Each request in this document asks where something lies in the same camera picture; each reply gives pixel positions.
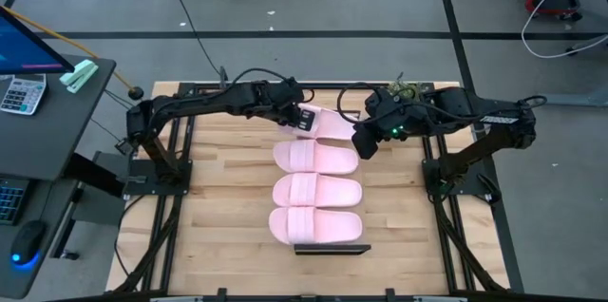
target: pink slide sandal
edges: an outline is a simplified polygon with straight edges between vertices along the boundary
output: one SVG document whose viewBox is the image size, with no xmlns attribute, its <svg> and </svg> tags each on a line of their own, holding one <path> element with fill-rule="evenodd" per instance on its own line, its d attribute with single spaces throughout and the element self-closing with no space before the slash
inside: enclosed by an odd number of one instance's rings
<svg viewBox="0 0 608 302">
<path fill-rule="evenodd" d="M 288 173 L 350 174 L 359 165 L 353 150 L 315 140 L 278 142 L 273 155 L 276 164 Z"/>
<path fill-rule="evenodd" d="M 361 202 L 362 197 L 359 182 L 316 173 L 289 174 L 273 189 L 273 200 L 281 207 L 352 207 Z"/>
<path fill-rule="evenodd" d="M 363 234 L 363 222 L 355 213 L 290 207 L 273 210 L 270 231 L 285 244 L 328 244 L 354 241 Z"/>
<path fill-rule="evenodd" d="M 303 114 L 308 111 L 314 114 L 313 126 L 310 131 L 297 127 L 280 126 L 281 132 L 309 139 L 331 139 L 349 141 L 354 134 L 352 123 L 345 121 L 340 115 L 327 108 L 311 104 L 299 104 Z"/>
</svg>

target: computer monitor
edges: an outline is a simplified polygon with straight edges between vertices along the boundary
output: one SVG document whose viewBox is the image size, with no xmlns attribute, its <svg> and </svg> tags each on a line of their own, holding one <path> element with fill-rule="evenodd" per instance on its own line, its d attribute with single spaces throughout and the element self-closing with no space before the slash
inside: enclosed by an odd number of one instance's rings
<svg viewBox="0 0 608 302">
<path fill-rule="evenodd" d="M 73 71 L 74 66 L 0 7 L 0 74 Z"/>
</svg>

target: computer mouse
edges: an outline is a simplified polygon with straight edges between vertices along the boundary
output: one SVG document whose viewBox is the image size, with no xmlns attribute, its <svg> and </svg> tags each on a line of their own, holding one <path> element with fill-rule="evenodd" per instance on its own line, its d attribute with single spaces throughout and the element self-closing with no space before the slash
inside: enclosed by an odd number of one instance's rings
<svg viewBox="0 0 608 302">
<path fill-rule="evenodd" d="M 29 263 L 40 250 L 46 228 L 47 225 L 40 220 L 28 221 L 21 226 L 10 247 L 10 260 L 17 265 Z"/>
</svg>

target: gray floor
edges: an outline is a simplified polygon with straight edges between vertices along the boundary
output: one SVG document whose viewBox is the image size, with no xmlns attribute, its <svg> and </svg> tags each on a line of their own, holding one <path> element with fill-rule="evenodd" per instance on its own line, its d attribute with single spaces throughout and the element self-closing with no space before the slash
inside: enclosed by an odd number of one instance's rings
<svg viewBox="0 0 608 302">
<path fill-rule="evenodd" d="M 461 31 L 518 32 L 524 0 L 453 0 Z M 542 18 L 538 32 L 608 31 L 605 0 L 581 0 L 585 17 L 574 26 Z M 448 31 L 442 0 L 184 0 L 198 30 L 405 30 Z M 13 8 L 58 31 L 188 31 L 178 0 L 16 0 Z M 80 40 L 115 59 L 134 85 L 149 93 L 158 80 L 216 80 L 196 40 Z M 78 53 L 59 41 L 59 51 Z M 417 39 L 214 39 L 211 57 L 232 77 L 251 66 L 298 80 L 461 80 L 450 40 Z M 562 52 L 565 41 L 531 42 L 538 52 Z M 583 93 L 605 83 L 605 51 L 541 60 L 518 41 L 465 41 L 478 93 L 519 99 L 537 93 Z M 109 88 L 124 92 L 115 80 Z M 495 156 L 507 217 L 529 293 L 608 298 L 608 145 L 603 109 L 540 108 L 538 139 L 526 151 Z M 94 118 L 119 136 L 122 108 L 103 98 Z M 114 140 L 90 124 L 79 152 L 114 152 Z M 27 297 L 48 300 L 101 293 L 116 230 L 80 224 L 68 248 L 76 262 L 48 259 Z"/>
</svg>

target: wooden table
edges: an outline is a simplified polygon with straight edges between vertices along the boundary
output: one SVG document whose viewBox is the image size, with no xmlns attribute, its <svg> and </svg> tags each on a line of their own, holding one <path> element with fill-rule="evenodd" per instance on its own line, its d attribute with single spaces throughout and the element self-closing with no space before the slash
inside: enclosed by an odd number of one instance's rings
<svg viewBox="0 0 608 302">
<path fill-rule="evenodd" d="M 450 85 L 457 83 L 435 83 Z M 171 95 L 178 87 L 177 82 L 156 83 L 153 95 Z M 365 114 L 369 95 L 368 90 L 349 92 L 343 108 Z M 337 90 L 316 90 L 313 103 L 335 109 L 336 96 Z M 161 133 L 165 144 L 168 129 L 169 125 Z M 360 242 L 369 243 L 370 251 L 360 256 L 296 256 L 268 228 L 268 215 L 275 208 L 272 188 L 286 174 L 275 164 L 273 145 L 293 139 L 262 119 L 247 121 L 227 114 L 197 117 L 192 185 L 181 208 L 169 293 L 216 294 L 218 288 L 227 288 L 231 295 L 381 295 L 385 288 L 394 288 L 397 294 L 447 293 L 437 223 L 421 170 L 422 141 L 383 142 L 378 153 L 361 160 L 349 176 L 364 187 L 364 198 L 353 210 L 363 219 Z M 450 152 L 458 151 L 472 142 L 470 130 L 449 135 L 446 142 Z M 350 142 L 324 143 L 352 147 Z M 147 249 L 156 200 L 143 198 L 124 217 L 118 249 L 129 270 Z M 508 286 L 489 206 L 474 197 L 458 200 L 470 249 L 497 282 Z M 452 255 L 463 288 L 453 246 Z M 163 251 L 157 258 L 153 288 L 160 280 L 162 256 Z M 107 288 L 123 280 L 114 258 Z"/>
</svg>

